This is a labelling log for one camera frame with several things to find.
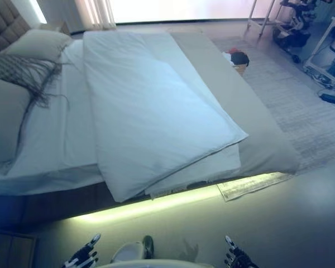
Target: pillow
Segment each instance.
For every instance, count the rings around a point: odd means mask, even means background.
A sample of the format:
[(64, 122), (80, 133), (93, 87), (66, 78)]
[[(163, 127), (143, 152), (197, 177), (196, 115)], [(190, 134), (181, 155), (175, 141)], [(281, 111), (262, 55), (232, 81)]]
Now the pillow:
[(0, 80), (26, 88), (34, 102), (48, 106), (45, 85), (60, 66), (52, 61), (23, 58), (16, 55), (0, 56)]
[(20, 126), (30, 103), (29, 92), (0, 80), (0, 162), (16, 156)]
[(11, 54), (39, 60), (57, 61), (62, 50), (71, 42), (72, 38), (64, 33), (33, 29), (21, 36), (0, 55)]

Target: upholstered headboard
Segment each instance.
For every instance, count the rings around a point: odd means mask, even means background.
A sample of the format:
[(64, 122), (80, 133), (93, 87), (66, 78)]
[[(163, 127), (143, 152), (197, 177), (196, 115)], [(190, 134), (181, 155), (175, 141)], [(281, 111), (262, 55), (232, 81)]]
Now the upholstered headboard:
[(30, 29), (10, 0), (0, 0), (0, 51)]

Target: curtain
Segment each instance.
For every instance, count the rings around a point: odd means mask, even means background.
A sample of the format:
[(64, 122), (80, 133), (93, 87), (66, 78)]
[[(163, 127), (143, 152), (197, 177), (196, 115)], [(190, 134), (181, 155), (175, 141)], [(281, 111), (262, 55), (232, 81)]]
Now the curtain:
[(115, 28), (109, 0), (75, 0), (83, 25), (89, 30)]

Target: white pillow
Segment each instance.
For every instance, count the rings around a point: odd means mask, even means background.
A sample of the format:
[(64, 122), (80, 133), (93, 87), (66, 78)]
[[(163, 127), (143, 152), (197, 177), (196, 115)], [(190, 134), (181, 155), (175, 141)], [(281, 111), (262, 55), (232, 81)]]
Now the white pillow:
[(3, 54), (57, 61), (62, 50), (71, 42), (72, 38), (64, 33), (32, 29), (5, 49)]

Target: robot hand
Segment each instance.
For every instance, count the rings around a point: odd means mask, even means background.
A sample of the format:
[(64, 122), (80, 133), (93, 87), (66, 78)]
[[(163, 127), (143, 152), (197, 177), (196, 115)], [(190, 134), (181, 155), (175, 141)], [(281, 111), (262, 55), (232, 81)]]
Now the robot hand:
[(95, 267), (98, 258), (94, 258), (97, 255), (97, 252), (94, 251), (92, 254), (90, 253), (95, 243), (100, 239), (101, 234), (97, 234), (93, 237), (93, 239), (85, 244), (80, 250), (78, 250), (73, 256), (64, 263), (62, 268), (93, 268)]
[(228, 259), (224, 261), (227, 268), (258, 268), (258, 266), (251, 261), (251, 258), (243, 250), (238, 248), (228, 236), (226, 236), (225, 239), (229, 247), (229, 253), (226, 254)]

